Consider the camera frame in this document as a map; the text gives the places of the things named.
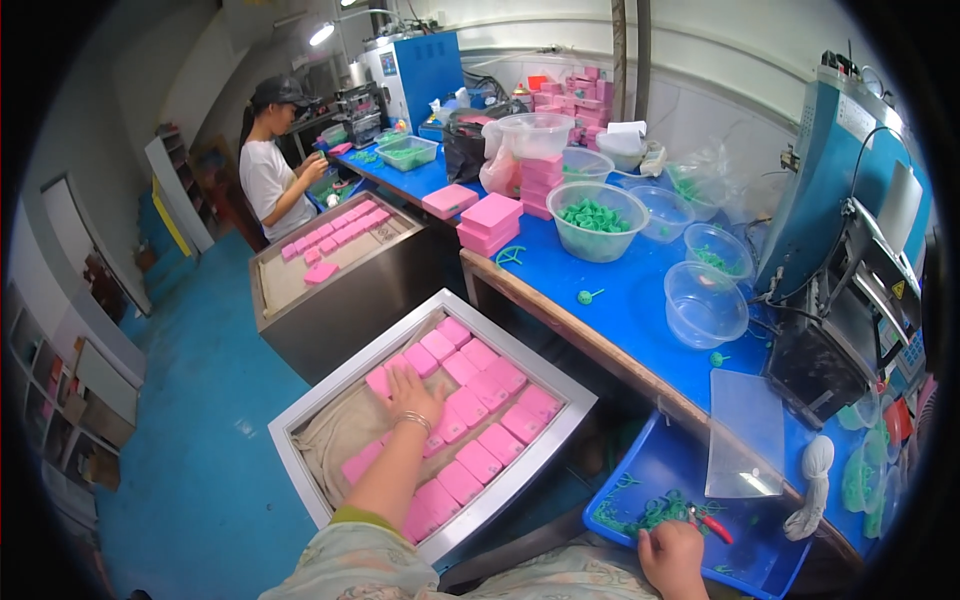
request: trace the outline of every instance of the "pliers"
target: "pliers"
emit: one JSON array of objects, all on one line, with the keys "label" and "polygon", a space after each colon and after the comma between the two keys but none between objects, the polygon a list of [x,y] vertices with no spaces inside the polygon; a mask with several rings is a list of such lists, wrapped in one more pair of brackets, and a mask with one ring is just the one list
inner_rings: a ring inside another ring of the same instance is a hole
[{"label": "pliers", "polygon": [[706,525],[710,531],[720,536],[721,540],[725,541],[726,543],[733,543],[733,536],[730,535],[730,532],[727,531],[726,527],[718,523],[712,516],[707,516],[703,514],[703,512],[698,514],[697,507],[691,506],[689,508],[689,513],[687,513],[687,522],[689,522],[690,525],[697,527],[698,518],[703,521],[704,525]]}]

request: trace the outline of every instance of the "pressure gauge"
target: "pressure gauge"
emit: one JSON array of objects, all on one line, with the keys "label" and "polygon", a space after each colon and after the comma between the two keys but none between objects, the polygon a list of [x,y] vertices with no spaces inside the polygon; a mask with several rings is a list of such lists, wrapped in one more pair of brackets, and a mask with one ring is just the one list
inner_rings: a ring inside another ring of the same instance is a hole
[{"label": "pressure gauge", "polygon": [[863,81],[863,86],[866,87],[870,93],[877,96],[877,98],[883,97],[883,81],[880,80],[880,75],[876,72],[876,69],[872,66],[861,67],[860,79]]}]

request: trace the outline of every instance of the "black cap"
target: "black cap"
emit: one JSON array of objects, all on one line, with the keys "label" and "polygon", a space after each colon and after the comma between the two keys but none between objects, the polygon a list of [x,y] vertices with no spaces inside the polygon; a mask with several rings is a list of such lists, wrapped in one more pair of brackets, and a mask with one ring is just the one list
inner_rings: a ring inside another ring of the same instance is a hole
[{"label": "black cap", "polygon": [[276,75],[260,82],[253,92],[251,101],[255,105],[295,104],[306,108],[320,102],[320,98],[306,96],[300,82],[292,77]]}]

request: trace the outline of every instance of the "blue table surface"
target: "blue table surface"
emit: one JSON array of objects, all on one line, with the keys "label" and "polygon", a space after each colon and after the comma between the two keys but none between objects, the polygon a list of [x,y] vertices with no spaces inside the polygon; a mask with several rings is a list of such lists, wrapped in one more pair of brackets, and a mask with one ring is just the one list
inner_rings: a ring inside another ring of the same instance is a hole
[{"label": "blue table surface", "polygon": [[[357,171],[377,177],[422,199],[447,186],[442,149],[443,146],[438,149],[437,160],[406,173],[382,162],[374,163],[382,166],[373,167],[356,160],[356,151],[346,153],[342,159]],[[366,151],[372,153],[373,147]],[[608,183],[627,188],[650,184],[673,189],[665,174],[641,182],[612,174]],[[479,183],[469,183],[466,187],[478,192],[481,198],[487,195]],[[730,229],[723,212],[718,213],[712,222]],[[685,346],[667,327],[663,277],[671,266],[684,260],[682,236],[671,244],[659,244],[638,235],[620,259],[597,264],[567,253],[560,244],[557,228],[552,222],[523,215],[520,217],[520,235],[509,245],[523,246],[527,250],[519,254],[522,265],[504,263],[507,271],[619,346],[704,411],[710,411],[709,372],[712,366],[708,357],[712,352],[720,351],[724,356],[730,356],[724,362],[723,369],[760,375],[768,351],[766,340],[755,337],[764,338],[765,330],[761,327],[751,325],[750,330],[755,335],[748,332],[734,342],[710,350]],[[577,293],[581,290],[592,293],[600,289],[605,291],[596,296],[593,303],[584,306],[577,302]],[[742,289],[749,297],[750,291]],[[844,465],[862,443],[866,430],[847,431],[840,427],[834,417],[821,433],[833,440],[836,450],[833,467],[829,471],[830,491],[825,516],[850,541],[853,548],[866,557],[876,541],[863,537],[863,513],[847,511],[841,499]],[[801,493],[805,493],[807,488],[801,460],[804,449],[815,435],[783,409],[783,475]]]}]

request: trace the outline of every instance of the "silver bangle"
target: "silver bangle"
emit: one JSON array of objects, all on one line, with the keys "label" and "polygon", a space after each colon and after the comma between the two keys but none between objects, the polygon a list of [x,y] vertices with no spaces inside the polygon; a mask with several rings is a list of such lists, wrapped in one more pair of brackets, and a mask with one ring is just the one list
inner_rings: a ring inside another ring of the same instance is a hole
[{"label": "silver bangle", "polygon": [[427,420],[426,417],[424,417],[420,413],[415,413],[414,411],[403,411],[402,413],[397,415],[394,418],[394,427],[396,427],[396,424],[401,422],[402,420],[411,420],[415,423],[419,423],[420,425],[423,426],[424,429],[426,429],[427,436],[429,436],[433,430],[433,426],[430,424],[430,421]]}]

